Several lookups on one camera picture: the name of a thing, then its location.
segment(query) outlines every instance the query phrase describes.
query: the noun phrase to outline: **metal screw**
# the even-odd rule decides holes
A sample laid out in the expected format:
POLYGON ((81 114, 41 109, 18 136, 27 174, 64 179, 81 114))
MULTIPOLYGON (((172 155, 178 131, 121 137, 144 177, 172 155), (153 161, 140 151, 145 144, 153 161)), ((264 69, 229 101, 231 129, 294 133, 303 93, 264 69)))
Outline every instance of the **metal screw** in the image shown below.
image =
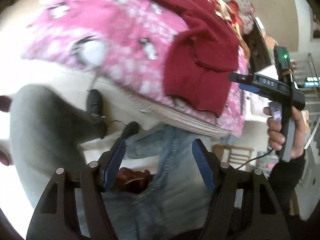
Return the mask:
POLYGON ((262 171, 260 169, 254 169, 254 173, 257 175, 261 175, 262 171))
POLYGON ((56 170, 56 173, 57 174, 62 174, 64 172, 64 168, 58 168, 57 170, 56 170))
POLYGON ((229 165, 229 163, 222 162, 222 163, 220 163, 220 166, 224 169, 227 169, 227 168, 229 168, 230 165, 229 165))
POLYGON ((95 167, 98 166, 98 162, 96 162, 96 161, 90 162, 90 163, 89 163, 89 166, 90 166, 91 168, 95 168, 95 167))

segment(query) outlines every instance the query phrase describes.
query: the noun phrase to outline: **human hand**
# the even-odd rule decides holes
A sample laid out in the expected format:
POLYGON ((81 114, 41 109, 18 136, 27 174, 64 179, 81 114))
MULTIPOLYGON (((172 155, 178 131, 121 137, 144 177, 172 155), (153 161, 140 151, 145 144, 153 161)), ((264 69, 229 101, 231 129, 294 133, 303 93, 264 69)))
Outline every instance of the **human hand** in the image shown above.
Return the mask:
MULTIPOLYGON (((269 107, 265 107, 263 109, 263 113, 266 115, 271 115, 271 110, 269 107)), ((296 123, 296 129, 294 131, 294 140, 291 150, 291 159, 295 159, 300 157, 304 151, 304 144, 305 144, 305 133, 306 128, 304 124, 304 120, 302 117, 301 111, 299 111, 294 106, 292 107, 292 117, 296 123)), ((282 149, 282 144, 285 141, 285 137, 283 134, 280 133, 281 130, 281 123, 277 122, 273 119, 273 117, 269 117, 267 121, 268 135, 269 135, 269 144, 270 147, 279 151, 282 149)))

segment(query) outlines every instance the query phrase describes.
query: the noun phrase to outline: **red object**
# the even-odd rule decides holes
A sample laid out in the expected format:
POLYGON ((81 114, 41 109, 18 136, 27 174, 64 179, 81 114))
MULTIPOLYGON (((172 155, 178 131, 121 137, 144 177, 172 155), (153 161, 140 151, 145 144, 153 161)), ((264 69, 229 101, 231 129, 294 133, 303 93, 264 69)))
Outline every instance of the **red object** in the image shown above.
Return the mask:
POLYGON ((122 192, 140 194, 147 189, 152 181, 153 175, 150 171, 133 171, 122 167, 116 176, 115 186, 122 192))
POLYGON ((244 28, 244 23, 242 19, 239 17, 239 5, 237 4, 236 1, 230 1, 227 3, 227 5, 230 7, 232 10, 235 19, 232 19, 232 22, 237 23, 239 25, 241 34, 243 33, 243 28, 244 28))
POLYGON ((275 163, 268 163, 267 168, 272 169, 275 165, 275 163))
POLYGON ((172 43, 164 68, 164 92, 188 100, 195 109, 221 115, 238 69, 239 40, 208 0, 153 0, 174 11, 190 30, 172 43))

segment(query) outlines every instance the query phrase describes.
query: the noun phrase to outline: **pink floral blanket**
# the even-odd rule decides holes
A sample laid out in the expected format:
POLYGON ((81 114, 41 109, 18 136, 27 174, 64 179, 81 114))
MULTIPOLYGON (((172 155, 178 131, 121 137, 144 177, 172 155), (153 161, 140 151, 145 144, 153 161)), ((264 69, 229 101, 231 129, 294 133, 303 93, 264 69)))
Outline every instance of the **pink floral blanket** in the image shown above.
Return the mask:
MULTIPOLYGON (((146 99, 241 135, 245 112, 241 114, 236 83, 219 118, 164 94, 167 51, 175 36, 188 27, 179 16, 153 1, 48 0, 30 28, 33 39, 24 58, 97 71, 146 99)), ((245 73, 247 62, 241 48, 238 62, 238 72, 245 73)))

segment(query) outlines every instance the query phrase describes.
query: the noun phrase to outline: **red towel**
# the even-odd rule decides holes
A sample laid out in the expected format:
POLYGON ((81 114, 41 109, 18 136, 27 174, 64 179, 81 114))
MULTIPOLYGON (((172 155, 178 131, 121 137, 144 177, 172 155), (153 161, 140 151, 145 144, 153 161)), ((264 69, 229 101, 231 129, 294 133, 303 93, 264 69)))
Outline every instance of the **red towel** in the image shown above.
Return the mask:
POLYGON ((164 92, 195 109, 219 116, 238 69, 239 40, 207 0, 153 0, 178 14, 190 28, 172 43, 164 68, 164 92))

